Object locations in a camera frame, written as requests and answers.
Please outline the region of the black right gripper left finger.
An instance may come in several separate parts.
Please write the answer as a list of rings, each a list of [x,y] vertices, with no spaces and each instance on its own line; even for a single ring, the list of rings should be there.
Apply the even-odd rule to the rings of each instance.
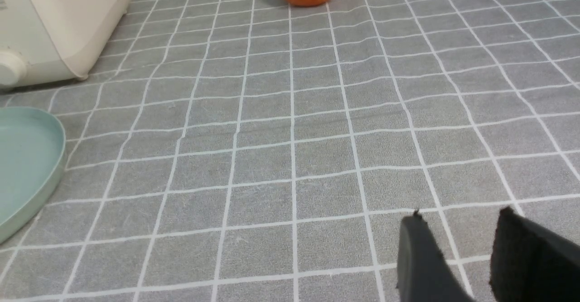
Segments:
[[[472,302],[454,277],[419,211],[402,218],[398,237],[397,286],[401,302]]]

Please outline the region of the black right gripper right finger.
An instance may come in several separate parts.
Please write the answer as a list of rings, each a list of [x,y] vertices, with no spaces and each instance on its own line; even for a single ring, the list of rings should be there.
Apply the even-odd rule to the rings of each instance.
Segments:
[[[505,207],[495,230],[489,284],[498,302],[577,302],[580,247]]]

